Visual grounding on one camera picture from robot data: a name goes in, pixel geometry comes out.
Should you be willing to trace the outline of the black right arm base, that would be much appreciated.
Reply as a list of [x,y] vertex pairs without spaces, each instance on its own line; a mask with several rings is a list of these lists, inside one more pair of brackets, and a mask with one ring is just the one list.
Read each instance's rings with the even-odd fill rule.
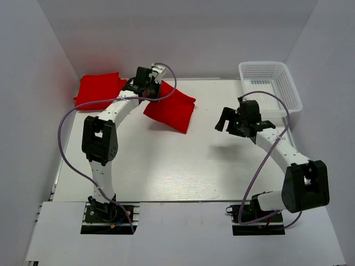
[[238,220],[240,204],[226,207],[225,212],[231,217],[233,236],[282,236],[285,235],[281,213],[271,216],[273,211],[263,212],[253,204],[245,204],[241,223]]

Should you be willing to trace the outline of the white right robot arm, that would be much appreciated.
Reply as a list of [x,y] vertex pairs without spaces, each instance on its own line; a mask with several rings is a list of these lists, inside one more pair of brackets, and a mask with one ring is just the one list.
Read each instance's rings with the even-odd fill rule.
[[215,130],[250,139],[285,175],[281,190],[256,194],[249,205],[240,204],[237,220],[242,224],[264,221],[283,210],[299,213],[329,204],[325,163],[299,153],[271,121],[262,120],[257,101],[242,101],[236,110],[225,107]]

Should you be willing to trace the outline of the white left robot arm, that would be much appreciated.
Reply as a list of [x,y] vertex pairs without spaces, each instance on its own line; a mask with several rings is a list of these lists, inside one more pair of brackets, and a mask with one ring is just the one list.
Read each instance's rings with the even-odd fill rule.
[[121,122],[141,100],[157,99],[166,68],[152,65],[151,68],[138,67],[136,76],[129,79],[112,102],[99,115],[87,116],[84,120],[82,151],[89,161],[94,185],[94,193],[88,198],[90,205],[105,221],[112,221],[117,215],[117,207],[112,202],[116,194],[112,185],[111,162],[118,153],[116,130]]

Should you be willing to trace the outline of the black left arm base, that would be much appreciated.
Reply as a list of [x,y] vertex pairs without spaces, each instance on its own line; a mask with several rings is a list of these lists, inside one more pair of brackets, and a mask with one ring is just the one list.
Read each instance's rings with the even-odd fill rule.
[[80,233],[82,235],[128,236],[134,234],[129,220],[121,208],[115,209],[111,217],[106,217],[89,203],[85,205]]

